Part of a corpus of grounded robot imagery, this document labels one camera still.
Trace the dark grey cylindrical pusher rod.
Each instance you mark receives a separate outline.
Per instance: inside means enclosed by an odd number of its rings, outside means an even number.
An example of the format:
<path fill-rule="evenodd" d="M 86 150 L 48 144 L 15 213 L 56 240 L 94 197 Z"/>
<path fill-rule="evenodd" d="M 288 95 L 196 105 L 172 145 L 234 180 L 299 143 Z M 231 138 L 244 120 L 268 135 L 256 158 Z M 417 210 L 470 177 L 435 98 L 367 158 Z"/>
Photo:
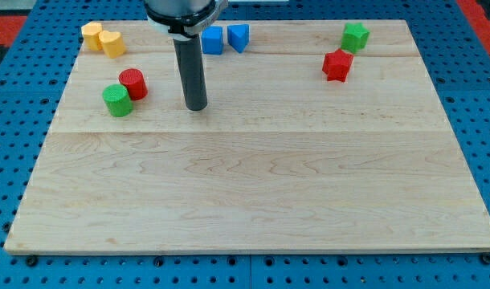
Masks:
<path fill-rule="evenodd" d="M 186 41 L 174 40 L 186 107 L 201 111 L 207 106 L 206 80 L 200 35 Z"/>

